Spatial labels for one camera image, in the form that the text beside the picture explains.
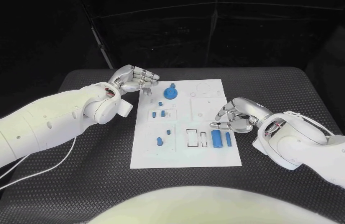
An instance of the white paper sheet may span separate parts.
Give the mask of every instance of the white paper sheet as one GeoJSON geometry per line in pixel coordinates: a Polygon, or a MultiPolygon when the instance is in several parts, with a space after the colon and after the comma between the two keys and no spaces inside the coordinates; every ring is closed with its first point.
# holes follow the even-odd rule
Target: white paper sheet
{"type": "Polygon", "coordinates": [[[210,122],[214,122],[215,114],[227,104],[221,80],[164,81],[151,88],[151,92],[151,96],[141,92],[138,99],[131,169],[241,166],[233,131],[220,131],[223,148],[213,147],[210,122]],[[168,100],[162,93],[171,83],[177,86],[178,94],[175,99],[168,100]],[[187,129],[195,129],[197,137],[194,131],[188,134],[187,129]],[[203,132],[207,147],[203,145],[203,132]],[[227,146],[226,132],[230,132],[231,147],[227,146]]]}

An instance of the table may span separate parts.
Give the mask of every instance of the table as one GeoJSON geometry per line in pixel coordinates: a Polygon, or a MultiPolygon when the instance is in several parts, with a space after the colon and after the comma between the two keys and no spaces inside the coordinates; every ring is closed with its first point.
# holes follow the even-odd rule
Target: table
{"type": "MultiPolygon", "coordinates": [[[[149,71],[162,81],[220,78],[227,100],[246,97],[273,112],[300,112],[341,134],[309,79],[296,68],[149,71]]],[[[67,75],[60,91],[108,81],[112,74],[109,69],[76,70],[67,75]]],[[[134,105],[126,118],[116,115],[108,124],[86,129],[63,164],[7,188],[0,201],[1,224],[82,223],[134,196],[177,186],[218,186],[251,191],[345,223],[345,190],[328,183],[307,166],[289,171],[274,164],[251,146],[256,131],[236,134],[243,167],[129,169],[138,95],[136,92],[123,96],[134,105]]],[[[52,167],[66,155],[70,144],[69,141],[31,155],[11,180],[52,167]]]]}

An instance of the black table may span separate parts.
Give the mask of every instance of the black table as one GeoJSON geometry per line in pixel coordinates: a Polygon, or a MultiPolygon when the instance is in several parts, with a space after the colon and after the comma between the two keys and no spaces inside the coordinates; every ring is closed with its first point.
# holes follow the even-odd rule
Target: black table
{"type": "MultiPolygon", "coordinates": [[[[152,69],[162,81],[221,79],[227,100],[246,97],[273,112],[300,112],[332,132],[339,128],[305,73],[292,67],[152,69]]],[[[60,91],[108,81],[113,70],[73,71],[60,91]]],[[[1,224],[72,224],[88,221],[134,196],[167,187],[218,186],[247,190],[306,208],[345,223],[345,190],[309,167],[282,168],[251,146],[256,131],[236,134],[243,167],[129,169],[138,92],[123,99],[134,105],[126,118],[93,125],[76,139],[73,152],[50,172],[7,188],[0,201],[1,224]]],[[[72,142],[31,155],[11,180],[52,167],[72,142]]]]}

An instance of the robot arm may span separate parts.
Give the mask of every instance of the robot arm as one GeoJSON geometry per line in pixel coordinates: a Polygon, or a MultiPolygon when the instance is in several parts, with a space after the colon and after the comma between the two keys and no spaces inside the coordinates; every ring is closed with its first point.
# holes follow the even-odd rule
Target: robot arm
{"type": "Polygon", "coordinates": [[[52,148],[118,113],[126,117],[132,105],[121,99],[126,92],[158,85],[158,75],[123,66],[109,82],[44,97],[0,119],[0,167],[20,157],[52,148]]]}
{"type": "Polygon", "coordinates": [[[227,113],[227,123],[211,123],[218,129],[246,133],[259,127],[253,146],[286,169],[306,164],[325,180],[345,188],[345,136],[333,135],[307,117],[290,111],[273,114],[260,104],[236,98],[220,110],[215,120],[227,113]],[[306,118],[330,134],[303,120],[306,118]]]}

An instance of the small blue part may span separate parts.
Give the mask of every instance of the small blue part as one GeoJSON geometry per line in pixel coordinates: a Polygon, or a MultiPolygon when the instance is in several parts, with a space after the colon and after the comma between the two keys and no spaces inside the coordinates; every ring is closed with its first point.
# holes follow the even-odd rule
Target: small blue part
{"type": "Polygon", "coordinates": [[[230,133],[224,133],[226,136],[226,142],[227,142],[227,146],[231,147],[231,139],[230,139],[230,133]]]}
{"type": "Polygon", "coordinates": [[[178,91],[175,89],[175,84],[172,83],[169,85],[171,87],[164,90],[164,98],[165,99],[174,99],[178,96],[178,91]]]}
{"type": "Polygon", "coordinates": [[[157,138],[157,145],[161,146],[162,144],[164,144],[164,142],[162,142],[162,138],[158,137],[158,138],[157,138]]]}
{"type": "Polygon", "coordinates": [[[220,132],[220,130],[213,130],[210,134],[211,134],[213,147],[214,148],[221,148],[223,147],[223,142],[221,142],[221,132],[220,132]]]}

